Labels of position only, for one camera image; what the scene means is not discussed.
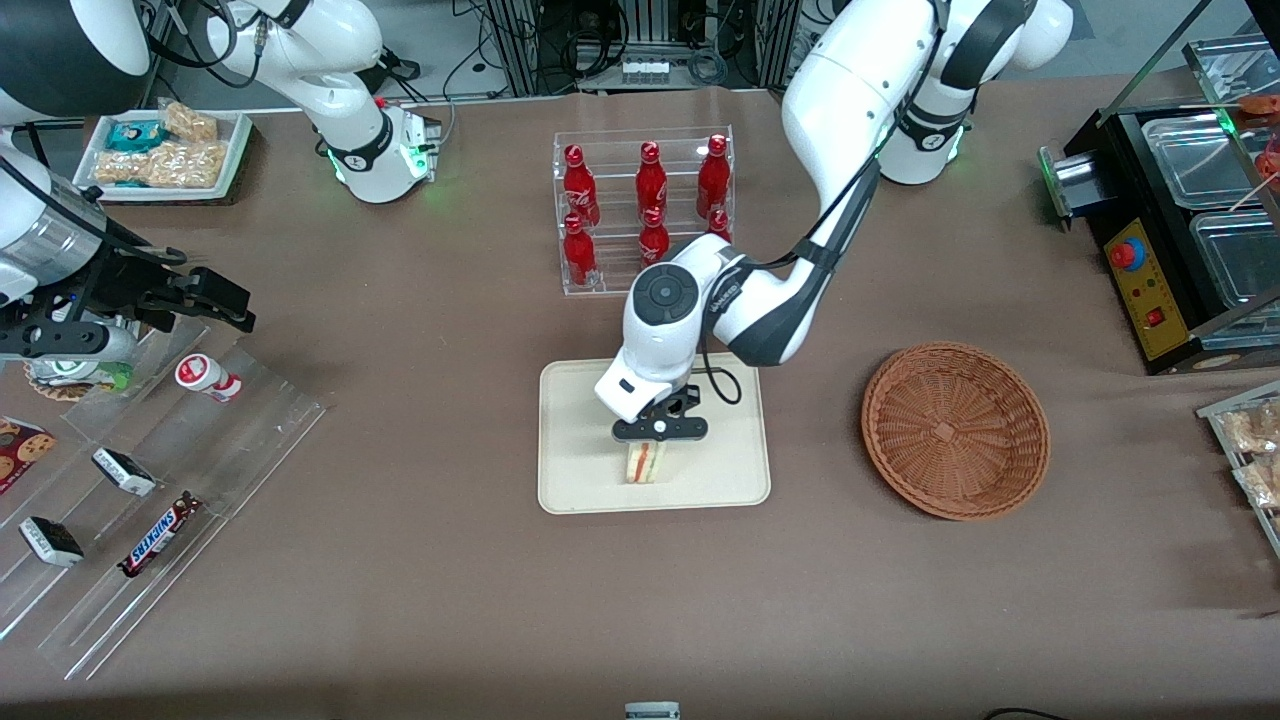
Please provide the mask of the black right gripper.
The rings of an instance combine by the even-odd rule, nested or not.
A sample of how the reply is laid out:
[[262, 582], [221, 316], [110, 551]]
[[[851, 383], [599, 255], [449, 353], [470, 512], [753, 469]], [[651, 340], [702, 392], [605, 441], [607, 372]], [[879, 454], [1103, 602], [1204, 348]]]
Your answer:
[[239, 333], [252, 333], [251, 293], [207, 266], [184, 274], [152, 252], [100, 249], [61, 282], [61, 323], [93, 333], [138, 325], [170, 331], [179, 316], [207, 316]]

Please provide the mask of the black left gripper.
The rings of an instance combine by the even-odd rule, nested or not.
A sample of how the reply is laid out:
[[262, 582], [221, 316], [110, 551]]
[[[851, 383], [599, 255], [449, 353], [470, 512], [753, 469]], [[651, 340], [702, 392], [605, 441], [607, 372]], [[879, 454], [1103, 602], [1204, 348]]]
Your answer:
[[685, 386], [667, 398], [650, 404], [635, 421], [617, 420], [611, 428], [611, 434], [621, 443], [704, 439], [709, 432], [708, 420], [689, 415], [700, 401], [700, 388]]

